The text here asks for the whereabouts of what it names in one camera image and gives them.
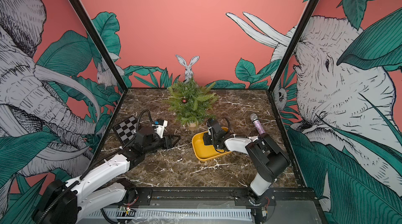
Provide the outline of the yellow plastic tray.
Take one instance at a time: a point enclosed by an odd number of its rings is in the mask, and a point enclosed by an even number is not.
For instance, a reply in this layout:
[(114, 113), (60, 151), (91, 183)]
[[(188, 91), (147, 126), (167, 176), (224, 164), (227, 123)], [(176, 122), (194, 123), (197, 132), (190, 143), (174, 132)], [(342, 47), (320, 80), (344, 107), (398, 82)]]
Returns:
[(195, 153), (195, 156), (202, 162), (206, 162), (209, 160), (213, 160), (224, 155), (228, 155), (230, 151), (223, 151), (217, 152), (213, 145), (205, 145), (203, 136), (204, 134), (208, 134), (208, 131), (203, 131), (197, 133), (192, 137), (192, 147)]

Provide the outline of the small green christmas tree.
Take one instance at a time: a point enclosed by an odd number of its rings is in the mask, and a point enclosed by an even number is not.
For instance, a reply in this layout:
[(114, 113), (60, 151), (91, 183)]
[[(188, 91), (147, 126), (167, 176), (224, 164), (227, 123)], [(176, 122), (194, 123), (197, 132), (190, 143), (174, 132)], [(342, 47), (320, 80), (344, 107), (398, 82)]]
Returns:
[[(206, 119), (215, 118), (212, 108), (219, 95), (211, 90), (214, 85), (200, 86), (194, 78), (190, 78), (168, 87), (170, 95), (166, 102), (169, 105), (168, 110), (175, 115), (175, 121), (190, 130), (195, 130)], [(187, 99), (186, 104), (182, 103), (182, 98)]]

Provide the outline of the checkerboard calibration board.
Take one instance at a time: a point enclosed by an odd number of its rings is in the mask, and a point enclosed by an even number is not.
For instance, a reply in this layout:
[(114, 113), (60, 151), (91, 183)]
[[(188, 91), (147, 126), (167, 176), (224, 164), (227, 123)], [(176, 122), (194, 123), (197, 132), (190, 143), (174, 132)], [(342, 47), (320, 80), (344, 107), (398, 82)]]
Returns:
[(135, 135), (137, 122), (135, 116), (130, 116), (113, 126), (113, 131), (121, 144), (126, 144)]

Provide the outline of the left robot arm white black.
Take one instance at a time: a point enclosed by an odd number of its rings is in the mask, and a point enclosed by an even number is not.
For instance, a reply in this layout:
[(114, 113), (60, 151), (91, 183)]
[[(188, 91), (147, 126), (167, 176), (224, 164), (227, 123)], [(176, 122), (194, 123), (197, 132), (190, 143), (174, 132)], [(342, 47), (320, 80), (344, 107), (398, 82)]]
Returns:
[(82, 175), (66, 182), (56, 180), (48, 185), (32, 212), (36, 224), (76, 224), (91, 213), (126, 201), (130, 208), (139, 199), (135, 186), (121, 179), (107, 188), (103, 185), (140, 164), (147, 153), (171, 149), (181, 139), (165, 135), (167, 122), (150, 120), (151, 125), (135, 126), (135, 133), (103, 162), (97, 162)]

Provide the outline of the purple glitter toy microphone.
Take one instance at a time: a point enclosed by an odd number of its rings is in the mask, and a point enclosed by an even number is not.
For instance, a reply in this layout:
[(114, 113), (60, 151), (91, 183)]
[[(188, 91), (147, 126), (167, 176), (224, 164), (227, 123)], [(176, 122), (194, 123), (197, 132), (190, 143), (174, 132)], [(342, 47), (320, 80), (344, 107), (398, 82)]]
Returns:
[(257, 129), (259, 135), (265, 134), (265, 129), (262, 126), (262, 124), (256, 114), (251, 114), (250, 120), (254, 124), (255, 128)]

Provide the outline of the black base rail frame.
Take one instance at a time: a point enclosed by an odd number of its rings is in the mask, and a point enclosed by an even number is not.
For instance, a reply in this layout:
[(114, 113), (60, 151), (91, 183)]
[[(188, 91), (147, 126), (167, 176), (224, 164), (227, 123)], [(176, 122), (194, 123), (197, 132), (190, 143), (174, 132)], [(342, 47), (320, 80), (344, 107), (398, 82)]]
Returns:
[[(269, 188), (252, 201), (244, 187), (233, 188), (136, 188), (139, 199), (130, 208), (126, 201), (108, 205), (78, 223), (106, 224), (325, 224), (325, 214), (311, 188)], [(254, 221), (213, 219), (117, 220), (107, 217), (106, 208), (129, 212), (132, 209), (250, 209)]]

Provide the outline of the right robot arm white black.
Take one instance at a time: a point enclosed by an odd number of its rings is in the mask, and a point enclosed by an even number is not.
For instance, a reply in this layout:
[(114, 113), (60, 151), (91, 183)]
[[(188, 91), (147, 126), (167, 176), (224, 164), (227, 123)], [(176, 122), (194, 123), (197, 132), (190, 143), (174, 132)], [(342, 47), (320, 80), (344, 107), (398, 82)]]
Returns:
[(205, 145), (212, 145), (218, 152), (239, 152), (249, 156), (257, 174), (249, 186), (249, 194), (257, 199), (261, 197), (290, 165), (289, 156), (266, 133), (256, 114), (250, 120), (258, 131), (255, 137), (242, 137), (224, 130), (215, 119), (206, 121), (207, 133), (203, 136)]

